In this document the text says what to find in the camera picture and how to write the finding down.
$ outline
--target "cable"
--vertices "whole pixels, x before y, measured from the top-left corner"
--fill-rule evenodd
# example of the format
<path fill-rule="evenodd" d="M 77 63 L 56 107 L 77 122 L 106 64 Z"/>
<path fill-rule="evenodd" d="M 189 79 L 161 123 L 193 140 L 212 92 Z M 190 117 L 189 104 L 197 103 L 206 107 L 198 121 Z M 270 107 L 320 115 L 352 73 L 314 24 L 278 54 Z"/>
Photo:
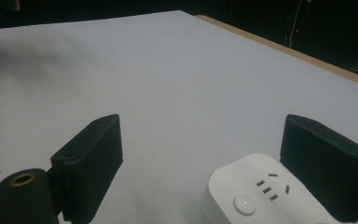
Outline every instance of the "cable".
<path fill-rule="evenodd" d="M 290 37 L 289 37 L 289 40 L 290 40 L 289 48 L 290 48 L 290 49 L 292 48 L 292 35 L 293 35 L 293 31 L 295 30 L 295 27 L 296 27 L 296 21 L 297 21 L 298 11 L 300 10 L 300 6 L 301 6 L 302 1 L 303 1 L 303 0 L 300 0 L 300 2 L 298 3 L 297 12 L 296 12 L 296 16 L 295 16 L 295 21 L 293 22 L 292 33 L 290 33 Z"/>

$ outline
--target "power outlet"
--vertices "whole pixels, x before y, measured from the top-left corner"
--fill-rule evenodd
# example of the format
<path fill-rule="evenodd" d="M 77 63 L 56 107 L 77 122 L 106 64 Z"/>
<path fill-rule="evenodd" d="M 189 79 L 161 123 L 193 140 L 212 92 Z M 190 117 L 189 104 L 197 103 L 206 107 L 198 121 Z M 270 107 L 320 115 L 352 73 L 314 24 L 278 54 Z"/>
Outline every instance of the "power outlet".
<path fill-rule="evenodd" d="M 202 198 L 211 224 L 338 224 L 283 165 L 252 154 L 217 169 Z"/>

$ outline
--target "white surface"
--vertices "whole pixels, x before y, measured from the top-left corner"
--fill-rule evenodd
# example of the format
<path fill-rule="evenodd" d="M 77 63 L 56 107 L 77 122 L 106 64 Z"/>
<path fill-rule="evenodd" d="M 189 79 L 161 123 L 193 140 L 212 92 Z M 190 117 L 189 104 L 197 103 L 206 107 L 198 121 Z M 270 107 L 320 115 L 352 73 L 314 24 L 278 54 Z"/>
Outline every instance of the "white surface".
<path fill-rule="evenodd" d="M 212 174 L 202 198 L 202 211 L 210 224 L 339 223 L 283 165 L 259 153 L 220 167 Z"/>
<path fill-rule="evenodd" d="M 206 223 L 213 170 L 279 159 L 289 113 L 358 143 L 358 84 L 183 12 L 0 30 L 0 181 L 115 113 L 124 163 L 93 223 Z"/>

